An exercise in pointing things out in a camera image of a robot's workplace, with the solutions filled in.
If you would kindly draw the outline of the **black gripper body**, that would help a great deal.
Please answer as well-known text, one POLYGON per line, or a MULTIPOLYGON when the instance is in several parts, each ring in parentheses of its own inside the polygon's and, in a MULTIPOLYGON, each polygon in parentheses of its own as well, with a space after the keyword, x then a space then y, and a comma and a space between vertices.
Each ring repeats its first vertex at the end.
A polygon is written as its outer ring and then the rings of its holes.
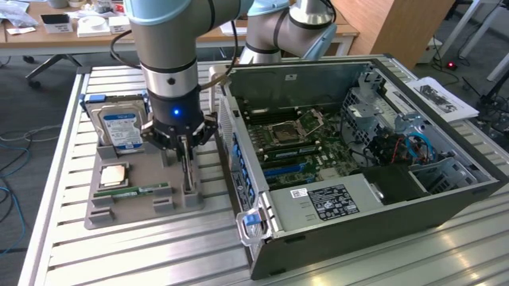
POLYGON ((203 122, 199 92, 201 86, 197 86, 186 95, 171 98, 148 91, 154 127, 158 131, 170 135, 174 128, 177 135, 185 135, 197 130, 203 122))

